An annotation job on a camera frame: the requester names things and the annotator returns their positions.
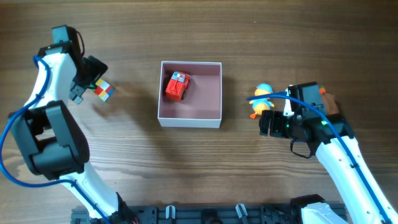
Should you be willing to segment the yellow duck toy blue hat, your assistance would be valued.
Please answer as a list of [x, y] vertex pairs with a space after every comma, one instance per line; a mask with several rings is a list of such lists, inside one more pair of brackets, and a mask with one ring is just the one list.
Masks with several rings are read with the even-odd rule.
[[[269, 84], [261, 83], [256, 87], [254, 96], [268, 95], [273, 93], [272, 87]], [[270, 110], [275, 105], [268, 100], [268, 98], [261, 98], [257, 100], [251, 100], [249, 102], [252, 105], [253, 114], [250, 115], [251, 119], [255, 119], [257, 115], [261, 115], [264, 110]]]

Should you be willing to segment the colourful puzzle cube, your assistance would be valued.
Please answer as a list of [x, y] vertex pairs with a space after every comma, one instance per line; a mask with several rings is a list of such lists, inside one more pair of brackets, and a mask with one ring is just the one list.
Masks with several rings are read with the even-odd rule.
[[98, 79], [92, 92], [105, 102], [114, 92], [113, 87], [103, 79]]

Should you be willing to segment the white box pink interior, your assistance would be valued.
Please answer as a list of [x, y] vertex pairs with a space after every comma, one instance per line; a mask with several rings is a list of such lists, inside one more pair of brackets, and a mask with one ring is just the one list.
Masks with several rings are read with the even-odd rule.
[[[190, 76], [189, 87], [180, 101], [166, 97], [166, 87], [174, 72]], [[157, 119], [163, 128], [219, 128], [222, 112], [222, 63], [161, 63]]]

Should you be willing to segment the red toy fire truck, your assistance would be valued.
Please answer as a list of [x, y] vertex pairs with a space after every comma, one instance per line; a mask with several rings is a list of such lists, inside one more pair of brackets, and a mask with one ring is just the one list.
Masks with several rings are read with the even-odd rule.
[[187, 73], [173, 72], [165, 89], [165, 96], [170, 100], [181, 101], [189, 85], [190, 76]]

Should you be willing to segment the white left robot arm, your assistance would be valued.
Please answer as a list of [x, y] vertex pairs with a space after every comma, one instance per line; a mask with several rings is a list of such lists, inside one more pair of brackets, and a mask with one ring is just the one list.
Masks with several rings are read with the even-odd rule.
[[12, 133], [29, 170], [48, 181], [22, 182], [1, 166], [11, 182], [28, 188], [62, 184], [88, 210], [91, 223], [132, 223], [134, 215], [89, 162], [88, 141], [67, 108], [70, 85], [81, 68], [80, 49], [71, 42], [41, 48], [33, 61], [37, 81], [25, 105], [9, 115], [1, 134]]

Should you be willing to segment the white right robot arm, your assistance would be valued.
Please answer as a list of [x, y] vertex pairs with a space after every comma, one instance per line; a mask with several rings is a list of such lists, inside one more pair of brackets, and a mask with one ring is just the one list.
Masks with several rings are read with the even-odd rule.
[[397, 212], [368, 169], [353, 130], [340, 114], [325, 116], [310, 112], [285, 116], [281, 111], [263, 111], [262, 135], [307, 144], [329, 173], [353, 223], [397, 223]]

